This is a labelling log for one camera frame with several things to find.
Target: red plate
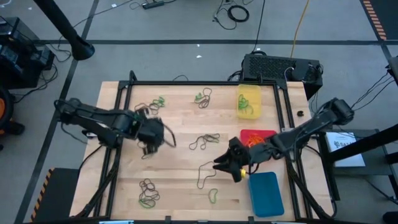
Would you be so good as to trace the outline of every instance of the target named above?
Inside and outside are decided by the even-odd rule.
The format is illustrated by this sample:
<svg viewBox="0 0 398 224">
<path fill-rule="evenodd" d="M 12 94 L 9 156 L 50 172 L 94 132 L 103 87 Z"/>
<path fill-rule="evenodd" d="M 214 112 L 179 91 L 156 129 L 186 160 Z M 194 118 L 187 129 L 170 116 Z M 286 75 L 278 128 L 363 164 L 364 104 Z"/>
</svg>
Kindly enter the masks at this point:
<svg viewBox="0 0 398 224">
<path fill-rule="evenodd" d="M 257 136 L 262 139 L 266 139 L 266 138 L 273 136 L 274 134 L 276 134 L 276 131 L 273 131 L 273 130 L 242 129 L 241 130 L 241 142 L 245 146 L 248 146 L 249 139 L 251 136 Z"/>
</svg>

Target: wooden table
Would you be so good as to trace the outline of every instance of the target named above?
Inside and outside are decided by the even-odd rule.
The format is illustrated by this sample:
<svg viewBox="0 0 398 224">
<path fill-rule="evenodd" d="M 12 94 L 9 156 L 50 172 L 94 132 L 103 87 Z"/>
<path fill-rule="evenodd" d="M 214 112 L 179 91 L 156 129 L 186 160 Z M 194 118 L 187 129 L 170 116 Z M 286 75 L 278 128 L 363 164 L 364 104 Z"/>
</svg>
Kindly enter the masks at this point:
<svg viewBox="0 0 398 224">
<path fill-rule="evenodd" d="M 97 107 L 113 108 L 117 86 L 117 82 L 103 82 Z M 204 87 L 212 88 L 213 93 L 209 106 L 199 109 L 193 100 Z M 298 126 L 310 118 L 307 99 L 302 83 L 288 83 L 288 87 L 295 125 Z M 235 184 L 230 174 L 217 172 L 215 177 L 206 180 L 204 189 L 197 189 L 198 167 L 226 152 L 228 140 L 239 136 L 242 129 L 270 129 L 279 132 L 272 87 L 262 86 L 261 90 L 262 115 L 259 119 L 248 120 L 238 119 L 236 116 L 237 86 L 133 86 L 130 110 L 139 103 L 150 103 L 159 96 L 165 98 L 165 108 L 160 109 L 159 116 L 175 133 L 177 147 L 171 148 L 164 144 L 151 159 L 142 160 L 142 150 L 138 148 L 137 142 L 124 141 L 111 218 L 164 220 L 165 216 L 170 215 L 172 220 L 247 221 L 249 216 L 254 216 L 255 220 L 294 220 L 284 159 L 271 159 L 263 162 L 259 168 L 259 172 L 275 172 L 277 175 L 285 210 L 282 216 L 255 217 L 249 196 L 248 179 Z M 285 125 L 288 127 L 281 91 L 279 95 Z M 296 116 L 299 110 L 304 111 L 303 117 Z M 194 151 L 189 150 L 188 145 L 197 137 L 212 133 L 220 133 L 220 143 L 208 143 L 205 150 L 199 147 Z M 318 149 L 314 140 L 311 140 L 309 145 Z M 85 156 L 97 147 L 97 140 L 90 140 Z M 98 188 L 104 152 L 105 149 L 97 152 L 82 168 L 70 215 L 76 215 Z M 302 161 L 309 191 L 331 215 L 333 208 L 320 158 L 314 152 L 304 149 Z M 201 170 L 200 183 L 203 183 L 206 175 L 213 173 L 211 164 L 204 167 Z M 150 178 L 155 183 L 160 194 L 160 200 L 156 201 L 156 206 L 152 209 L 142 208 L 138 202 L 141 193 L 139 182 L 145 178 Z M 210 203 L 208 199 L 208 192 L 212 188 L 218 189 L 216 204 Z M 305 217 L 302 195 L 298 188 L 297 192 L 300 213 Z M 101 214 L 104 214 L 107 198 L 106 192 Z"/>
</svg>

